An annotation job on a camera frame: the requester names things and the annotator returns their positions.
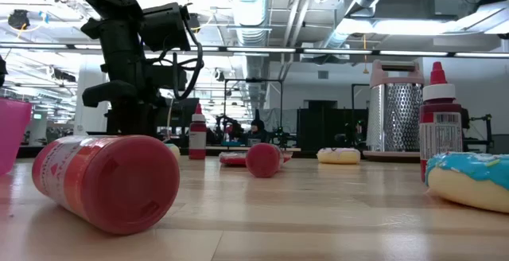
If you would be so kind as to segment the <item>white building column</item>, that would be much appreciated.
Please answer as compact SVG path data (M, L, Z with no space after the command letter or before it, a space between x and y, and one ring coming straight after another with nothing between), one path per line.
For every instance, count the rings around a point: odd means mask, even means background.
M78 72L76 91L76 113L74 117L74 135L87 135L91 132L105 132L108 102L99 103L98 107L85 107L82 94L86 88L107 82L107 75L101 71L103 59L99 56L84 56Z

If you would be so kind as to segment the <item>pale yellow toy donut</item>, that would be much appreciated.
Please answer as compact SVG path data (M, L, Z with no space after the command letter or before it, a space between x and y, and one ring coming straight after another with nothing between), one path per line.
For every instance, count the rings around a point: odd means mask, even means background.
M179 161L180 157L181 157L180 148L172 143L167 143L167 144L165 144L165 146L170 149L170 151L173 153L173 156L175 157L175 159L177 161Z

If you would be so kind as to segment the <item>black cabinet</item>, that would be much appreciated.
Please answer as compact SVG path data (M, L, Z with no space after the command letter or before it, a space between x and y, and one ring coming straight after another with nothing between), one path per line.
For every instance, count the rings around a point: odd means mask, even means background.
M367 109L299 109L297 145L303 151L356 147L366 140Z

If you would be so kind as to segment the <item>metal box grater pink trim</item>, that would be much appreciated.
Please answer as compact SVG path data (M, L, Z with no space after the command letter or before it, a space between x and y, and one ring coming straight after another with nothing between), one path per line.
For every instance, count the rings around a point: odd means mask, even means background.
M364 156L373 162L419 161L419 108L425 83L414 61L372 62Z

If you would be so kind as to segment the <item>ribbed silver ceiling duct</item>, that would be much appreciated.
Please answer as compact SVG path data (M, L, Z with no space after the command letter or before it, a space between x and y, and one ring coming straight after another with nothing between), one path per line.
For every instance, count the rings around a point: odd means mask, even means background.
M269 0L232 0L234 22L241 26L241 29L236 30L239 46L268 46L268 6ZM268 61L262 54L247 54L243 61L243 71L247 79L266 78ZM266 82L248 83L247 93L253 110L262 109L266 98Z

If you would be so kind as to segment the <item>red squeeze bottle barcode label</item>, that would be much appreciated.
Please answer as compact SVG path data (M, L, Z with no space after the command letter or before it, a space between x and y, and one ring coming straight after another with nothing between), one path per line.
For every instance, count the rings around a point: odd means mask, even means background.
M461 152L462 107L456 103L456 88L446 79L441 62L433 62L429 84L422 89L419 109L421 179L425 181L428 160L445 152Z

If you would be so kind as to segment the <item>translucent pink plastic bin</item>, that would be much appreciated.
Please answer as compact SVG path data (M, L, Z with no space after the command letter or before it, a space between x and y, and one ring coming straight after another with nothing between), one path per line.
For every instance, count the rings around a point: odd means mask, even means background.
M30 103L0 98L0 176L12 170L30 117Z

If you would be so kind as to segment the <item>person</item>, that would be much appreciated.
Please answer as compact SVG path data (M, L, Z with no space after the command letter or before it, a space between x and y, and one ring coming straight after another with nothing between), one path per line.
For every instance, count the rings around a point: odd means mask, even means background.
M246 146L253 146L258 143L268 143L269 134L265 129L265 123L260 119L251 122L251 129L244 136Z

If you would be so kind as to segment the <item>small red squeeze bottle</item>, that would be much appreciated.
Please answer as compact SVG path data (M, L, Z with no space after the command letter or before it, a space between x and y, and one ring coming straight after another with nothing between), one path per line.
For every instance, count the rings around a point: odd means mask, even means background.
M205 159L207 129L206 118L202 112L200 103L198 103L189 126L188 157L190 159Z

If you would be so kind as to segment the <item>blue frosted toy donut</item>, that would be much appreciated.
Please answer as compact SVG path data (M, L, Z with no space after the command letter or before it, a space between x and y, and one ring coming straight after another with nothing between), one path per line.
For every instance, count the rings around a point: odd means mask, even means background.
M438 154L427 161L424 178L443 199L509 214L509 154Z

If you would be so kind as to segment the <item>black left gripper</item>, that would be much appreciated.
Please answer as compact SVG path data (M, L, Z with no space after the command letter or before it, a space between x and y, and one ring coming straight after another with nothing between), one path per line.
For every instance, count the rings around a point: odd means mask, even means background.
M111 104L105 114L109 135L132 134L134 126L135 134L155 137L158 108L165 106L159 90L173 90L178 100L188 97L188 62L180 62L174 53L168 65L163 65L170 50L153 52L143 42L138 33L142 16L91 19L82 27L90 38L99 40L104 59L101 71L109 77L105 83L86 88L82 98L86 107Z

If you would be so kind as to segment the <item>red-orange squeeze bottle white label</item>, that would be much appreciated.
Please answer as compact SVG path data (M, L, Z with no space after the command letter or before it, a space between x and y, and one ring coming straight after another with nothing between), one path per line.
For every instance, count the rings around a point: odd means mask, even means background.
M66 136L35 158L36 188L95 227L129 235L156 224L176 199L178 158L145 135Z

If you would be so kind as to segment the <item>black ceiling-mounted device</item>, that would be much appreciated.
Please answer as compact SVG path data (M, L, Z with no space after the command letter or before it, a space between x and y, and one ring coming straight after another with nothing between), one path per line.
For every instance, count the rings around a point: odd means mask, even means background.
M18 30L28 29L30 27L28 11L19 9L14 10L13 13L8 17L7 23L14 29Z

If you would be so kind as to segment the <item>orange squeeze bottle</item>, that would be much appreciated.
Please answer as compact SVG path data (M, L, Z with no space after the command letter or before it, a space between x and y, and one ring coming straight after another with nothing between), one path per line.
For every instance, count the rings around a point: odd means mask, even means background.
M283 162L281 149L269 143L255 144L246 154L246 167L254 177L273 177Z

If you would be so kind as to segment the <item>long ceiling light strip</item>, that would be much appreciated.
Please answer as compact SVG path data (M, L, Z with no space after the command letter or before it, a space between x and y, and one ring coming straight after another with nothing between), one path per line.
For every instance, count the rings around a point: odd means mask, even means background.
M21 43L0 41L0 49L99 51L100 45ZM350 56L421 56L472 59L509 59L509 53L410 51L383 49L309 49L281 47L203 46L205 53L255 53L255 54L304 54L304 55L350 55Z

